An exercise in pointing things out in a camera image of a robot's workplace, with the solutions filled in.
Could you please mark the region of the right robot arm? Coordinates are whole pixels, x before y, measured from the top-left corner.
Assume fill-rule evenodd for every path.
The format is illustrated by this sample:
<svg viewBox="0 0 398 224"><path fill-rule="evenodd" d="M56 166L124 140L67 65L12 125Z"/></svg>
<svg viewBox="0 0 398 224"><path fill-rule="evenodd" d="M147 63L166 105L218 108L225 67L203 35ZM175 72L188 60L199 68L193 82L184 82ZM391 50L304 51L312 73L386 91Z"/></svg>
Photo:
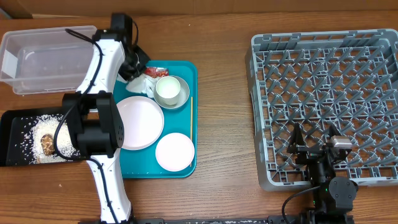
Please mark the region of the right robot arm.
<svg viewBox="0 0 398 224"><path fill-rule="evenodd" d="M344 161L352 151L352 143L334 125L329 127L327 142L307 147L298 123L290 137L287 152L296 154L295 162L304 165L311 187L291 195L282 204L284 223L354 223L347 213L353 209L358 185L347 177L337 176L334 165ZM289 218L285 206L295 197L311 192L313 207Z"/></svg>

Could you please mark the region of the rice food waste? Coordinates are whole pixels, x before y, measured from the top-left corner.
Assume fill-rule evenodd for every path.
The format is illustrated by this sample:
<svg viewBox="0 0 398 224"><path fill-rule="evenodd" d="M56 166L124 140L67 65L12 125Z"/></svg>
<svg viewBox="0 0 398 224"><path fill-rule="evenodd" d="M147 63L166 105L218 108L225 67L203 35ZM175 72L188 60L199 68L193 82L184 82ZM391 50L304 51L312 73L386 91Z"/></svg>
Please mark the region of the rice food waste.
<svg viewBox="0 0 398 224"><path fill-rule="evenodd" d="M26 121L21 131L22 140L19 146L22 148L23 161L28 164L46 164L54 162L65 162L66 159L60 157L56 152L46 156L43 152L40 140L44 134L51 134L54 140L56 128L61 121L62 115L41 115L21 118ZM57 149L64 157L79 156L80 153L72 146L68 127L64 122L57 135Z"/></svg>

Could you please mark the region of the small white plate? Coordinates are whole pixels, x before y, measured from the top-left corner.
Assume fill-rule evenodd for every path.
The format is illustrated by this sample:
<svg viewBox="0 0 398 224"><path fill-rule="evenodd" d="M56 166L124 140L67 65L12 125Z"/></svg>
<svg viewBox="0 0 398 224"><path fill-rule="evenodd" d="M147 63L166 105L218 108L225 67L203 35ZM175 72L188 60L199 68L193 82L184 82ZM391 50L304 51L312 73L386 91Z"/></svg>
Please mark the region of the small white plate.
<svg viewBox="0 0 398 224"><path fill-rule="evenodd" d="M192 140L182 133L165 135L156 145L155 158L158 164L170 172L187 168L195 156Z"/></svg>

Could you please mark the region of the red snack wrapper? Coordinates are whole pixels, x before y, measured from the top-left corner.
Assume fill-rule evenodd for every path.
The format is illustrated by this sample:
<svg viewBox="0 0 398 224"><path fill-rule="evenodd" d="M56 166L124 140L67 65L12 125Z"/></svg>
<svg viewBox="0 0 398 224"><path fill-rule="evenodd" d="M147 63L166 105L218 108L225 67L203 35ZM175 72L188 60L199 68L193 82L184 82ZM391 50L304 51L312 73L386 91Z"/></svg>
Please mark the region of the red snack wrapper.
<svg viewBox="0 0 398 224"><path fill-rule="evenodd" d="M164 67L147 67L144 74L152 78L166 77L169 76L169 70Z"/></svg>

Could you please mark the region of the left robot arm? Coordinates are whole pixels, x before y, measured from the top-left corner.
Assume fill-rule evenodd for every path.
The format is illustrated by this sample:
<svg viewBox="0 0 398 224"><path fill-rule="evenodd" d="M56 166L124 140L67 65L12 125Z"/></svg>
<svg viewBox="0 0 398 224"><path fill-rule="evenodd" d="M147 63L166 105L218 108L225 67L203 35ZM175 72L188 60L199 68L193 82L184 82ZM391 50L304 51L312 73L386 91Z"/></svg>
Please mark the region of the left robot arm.
<svg viewBox="0 0 398 224"><path fill-rule="evenodd" d="M93 57L76 92L62 100L59 125L67 125L72 145L79 152L64 158L89 165L101 204L100 223L133 223L119 161L124 125L113 90L117 78L130 82L139 77L150 58L137 44L136 22L125 13L112 14L110 27L98 29L92 37L72 29L66 33L92 44Z"/></svg>

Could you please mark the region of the large white plate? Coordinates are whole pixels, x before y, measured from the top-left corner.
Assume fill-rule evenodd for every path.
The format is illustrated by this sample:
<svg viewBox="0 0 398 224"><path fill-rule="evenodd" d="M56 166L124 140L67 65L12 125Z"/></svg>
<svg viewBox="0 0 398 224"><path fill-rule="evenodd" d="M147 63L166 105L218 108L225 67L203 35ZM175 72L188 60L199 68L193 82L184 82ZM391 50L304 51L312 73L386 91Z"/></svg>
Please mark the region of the large white plate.
<svg viewBox="0 0 398 224"><path fill-rule="evenodd" d="M144 149L156 142L162 134L164 114L154 100L131 96L117 103L117 107L124 125L124 149Z"/></svg>

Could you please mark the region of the white napkin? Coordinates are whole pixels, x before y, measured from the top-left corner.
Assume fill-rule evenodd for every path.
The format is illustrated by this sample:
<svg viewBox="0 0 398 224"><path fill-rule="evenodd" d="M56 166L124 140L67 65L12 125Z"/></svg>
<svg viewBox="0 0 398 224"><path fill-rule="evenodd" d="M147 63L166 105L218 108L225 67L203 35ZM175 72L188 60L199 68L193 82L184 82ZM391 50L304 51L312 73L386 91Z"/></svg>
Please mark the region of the white napkin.
<svg viewBox="0 0 398 224"><path fill-rule="evenodd" d="M126 90L133 93L143 93L152 98L154 95L155 84L158 80L158 78L142 74L129 82L126 86Z"/></svg>

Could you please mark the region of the brown food piece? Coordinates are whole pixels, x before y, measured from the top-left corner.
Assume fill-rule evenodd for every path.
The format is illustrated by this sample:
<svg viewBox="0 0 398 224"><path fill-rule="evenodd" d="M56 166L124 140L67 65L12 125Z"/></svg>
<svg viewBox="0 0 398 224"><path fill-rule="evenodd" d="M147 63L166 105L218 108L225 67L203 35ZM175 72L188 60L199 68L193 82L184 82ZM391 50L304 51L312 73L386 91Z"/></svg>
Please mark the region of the brown food piece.
<svg viewBox="0 0 398 224"><path fill-rule="evenodd" d="M52 155L55 152L53 136L51 134L44 134L40 140L40 143L46 156Z"/></svg>

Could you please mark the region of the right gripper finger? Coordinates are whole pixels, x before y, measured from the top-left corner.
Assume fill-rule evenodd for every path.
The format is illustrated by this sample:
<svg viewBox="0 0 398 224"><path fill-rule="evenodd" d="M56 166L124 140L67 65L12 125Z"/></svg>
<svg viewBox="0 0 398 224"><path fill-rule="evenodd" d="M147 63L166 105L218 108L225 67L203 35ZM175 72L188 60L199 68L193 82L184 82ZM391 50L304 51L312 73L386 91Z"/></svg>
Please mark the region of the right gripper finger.
<svg viewBox="0 0 398 224"><path fill-rule="evenodd" d="M334 124L331 124L329 126L328 131L329 131L328 135L330 138L332 138L333 136L341 136L341 133L338 131L338 129Z"/></svg>
<svg viewBox="0 0 398 224"><path fill-rule="evenodd" d="M290 142L287 147L287 152L291 154L298 154L303 151L305 147L305 141L301 133L301 127L298 123L294 124L294 130L290 137Z"/></svg>

